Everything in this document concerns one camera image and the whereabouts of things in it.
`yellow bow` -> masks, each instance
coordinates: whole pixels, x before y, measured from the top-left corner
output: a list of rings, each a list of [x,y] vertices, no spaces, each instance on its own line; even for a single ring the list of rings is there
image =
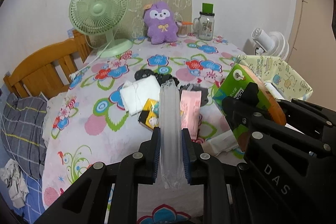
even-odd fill
[[[162,31],[161,32],[163,32],[163,31],[165,31],[165,32],[168,32],[168,30],[167,30],[167,28],[169,27],[169,25],[168,24],[166,24],[166,25],[159,25],[159,29],[162,29]]]

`fan base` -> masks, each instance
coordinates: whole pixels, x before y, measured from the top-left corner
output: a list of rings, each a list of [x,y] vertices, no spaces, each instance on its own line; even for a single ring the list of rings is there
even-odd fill
[[[100,47],[100,49],[97,51],[97,55],[100,55],[100,58],[108,58],[108,57],[114,57],[118,54],[122,54],[126,51],[128,51],[133,46],[132,41],[121,38],[116,39],[104,50],[106,47],[106,44]]]

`glass mason jar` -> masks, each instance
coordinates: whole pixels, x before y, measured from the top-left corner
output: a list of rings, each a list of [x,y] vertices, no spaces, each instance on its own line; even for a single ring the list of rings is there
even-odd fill
[[[199,12],[200,16],[193,21],[194,32],[201,40],[211,40],[213,37],[213,28],[215,25],[214,13]]]

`fan center cap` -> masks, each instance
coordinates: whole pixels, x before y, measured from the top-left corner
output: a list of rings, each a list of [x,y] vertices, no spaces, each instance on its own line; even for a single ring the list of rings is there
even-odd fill
[[[98,15],[98,14],[100,14],[102,11],[103,11],[103,4],[101,4],[101,3],[97,3],[97,4],[95,4],[94,6],[93,6],[93,12],[96,14],[96,15]]]

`electric fan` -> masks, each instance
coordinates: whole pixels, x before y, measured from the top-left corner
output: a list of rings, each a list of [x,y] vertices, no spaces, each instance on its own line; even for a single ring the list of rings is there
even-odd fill
[[[286,59],[289,45],[282,33],[276,31],[265,33],[263,29],[257,28],[253,31],[252,38],[260,46],[256,49],[256,54]]]
[[[128,39],[115,40],[112,30],[124,18],[127,9],[128,0],[71,0],[69,18],[74,28],[85,35],[105,34],[107,44],[99,47],[97,56],[112,57],[133,45]]]

